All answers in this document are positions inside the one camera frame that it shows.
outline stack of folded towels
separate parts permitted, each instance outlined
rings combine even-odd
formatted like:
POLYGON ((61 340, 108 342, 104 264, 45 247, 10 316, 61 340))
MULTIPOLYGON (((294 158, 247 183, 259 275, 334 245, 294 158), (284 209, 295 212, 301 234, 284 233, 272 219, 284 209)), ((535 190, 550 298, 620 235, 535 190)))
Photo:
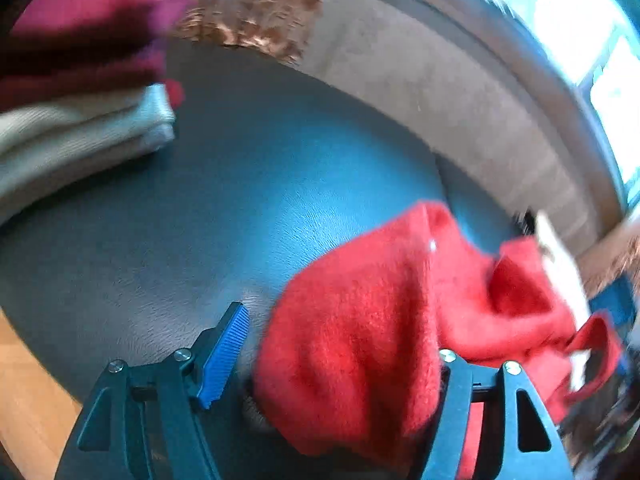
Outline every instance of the stack of folded towels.
POLYGON ((188 0, 33 0, 0 54, 0 223, 174 138, 164 37, 188 0))

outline window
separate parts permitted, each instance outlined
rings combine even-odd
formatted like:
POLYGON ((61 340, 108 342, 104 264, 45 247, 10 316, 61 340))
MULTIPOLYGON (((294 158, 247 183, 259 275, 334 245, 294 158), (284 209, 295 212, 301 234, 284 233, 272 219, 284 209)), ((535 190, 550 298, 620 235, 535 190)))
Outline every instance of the window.
POLYGON ((600 117, 629 203, 640 199, 640 43, 614 0, 507 4, 600 117))

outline screw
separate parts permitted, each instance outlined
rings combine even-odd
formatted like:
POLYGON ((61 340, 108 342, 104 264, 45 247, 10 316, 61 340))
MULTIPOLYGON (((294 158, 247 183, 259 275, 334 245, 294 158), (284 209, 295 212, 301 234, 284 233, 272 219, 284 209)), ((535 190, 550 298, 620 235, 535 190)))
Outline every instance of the screw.
POLYGON ((516 361, 505 362, 504 369, 511 375, 517 375, 522 371, 522 367, 516 361))
POLYGON ((116 359, 115 361, 111 361, 109 363, 109 365, 107 366, 107 370, 112 374, 117 374, 118 372, 122 371, 125 364, 126 362, 124 362, 122 359, 116 359))
POLYGON ((447 350, 446 348, 444 350, 440 350, 440 357, 442 357, 442 360, 446 363, 452 363, 456 360, 456 355, 453 351, 447 350))
POLYGON ((188 361, 191 359, 191 350, 188 348, 178 348, 174 352, 174 359, 178 362, 188 361))

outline brown patterned rug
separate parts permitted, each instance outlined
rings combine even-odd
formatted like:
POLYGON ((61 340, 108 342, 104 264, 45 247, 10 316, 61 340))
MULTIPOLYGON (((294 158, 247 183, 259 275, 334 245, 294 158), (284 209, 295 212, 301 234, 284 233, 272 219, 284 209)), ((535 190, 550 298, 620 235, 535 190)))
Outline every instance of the brown patterned rug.
POLYGON ((624 251, 618 254, 609 267, 599 274, 589 277, 584 283, 584 290, 589 299, 595 298, 621 274, 626 273, 631 281, 634 296, 640 298, 640 237, 632 237, 624 251))
POLYGON ((226 46, 247 46, 295 62, 322 9, 322 0, 195 0, 177 34, 226 46))

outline white towel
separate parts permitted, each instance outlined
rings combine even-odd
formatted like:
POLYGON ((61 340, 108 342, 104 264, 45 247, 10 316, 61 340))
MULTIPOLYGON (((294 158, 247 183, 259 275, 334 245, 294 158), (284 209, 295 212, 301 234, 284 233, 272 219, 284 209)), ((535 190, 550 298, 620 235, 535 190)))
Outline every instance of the white towel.
MULTIPOLYGON (((542 250, 542 265, 556 294, 561 296, 574 316, 575 328, 579 330, 591 315, 587 295, 584 293, 578 265, 554 230, 544 211, 536 215, 536 239, 542 250)), ((580 389, 584 384, 584 369, 591 353, 574 352, 571 355, 571 389, 580 389)))
POLYGON ((0 198, 0 224, 18 214, 27 206, 68 184, 99 171, 108 170, 127 160, 147 155, 174 139, 170 124, 161 124, 132 139, 74 160, 0 198))
POLYGON ((160 124, 172 124, 174 119, 164 85, 156 84, 145 89, 142 101, 133 108, 55 128, 15 145, 0 155, 0 200, 57 168, 160 124))
POLYGON ((0 114, 0 155, 54 128, 73 126, 96 117, 138 106, 145 88, 69 96, 0 114))

